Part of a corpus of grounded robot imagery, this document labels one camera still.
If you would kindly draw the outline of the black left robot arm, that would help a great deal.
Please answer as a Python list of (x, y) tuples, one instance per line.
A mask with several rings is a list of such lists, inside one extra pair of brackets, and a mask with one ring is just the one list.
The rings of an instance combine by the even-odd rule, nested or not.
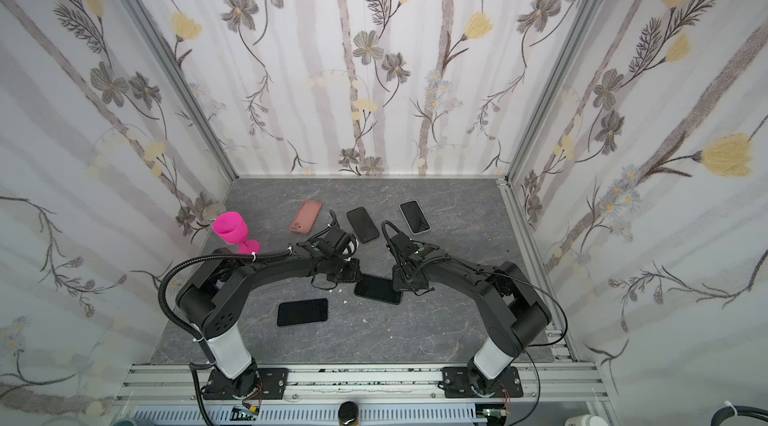
[(359, 242), (331, 222), (308, 240), (278, 252), (256, 251), (248, 245), (249, 230), (234, 211), (220, 215), (214, 231), (236, 245), (236, 253), (220, 248), (173, 266), (160, 280), (157, 299), (163, 314), (190, 334), (203, 350), (212, 370), (213, 392), (227, 399), (257, 395), (262, 380), (238, 326), (250, 293), (258, 287), (289, 278), (321, 274), (334, 284), (360, 279), (354, 258)]

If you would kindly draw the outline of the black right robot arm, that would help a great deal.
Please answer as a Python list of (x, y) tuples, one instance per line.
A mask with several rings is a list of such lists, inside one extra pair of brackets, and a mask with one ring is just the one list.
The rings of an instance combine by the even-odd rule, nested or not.
[(542, 299), (544, 291), (532, 284), (519, 266), (472, 263), (439, 246), (418, 241), (385, 220), (381, 230), (394, 258), (393, 288), (423, 295), (442, 284), (473, 300), (487, 339), (468, 362), (468, 389), (490, 396), (505, 369), (532, 345), (552, 320)]

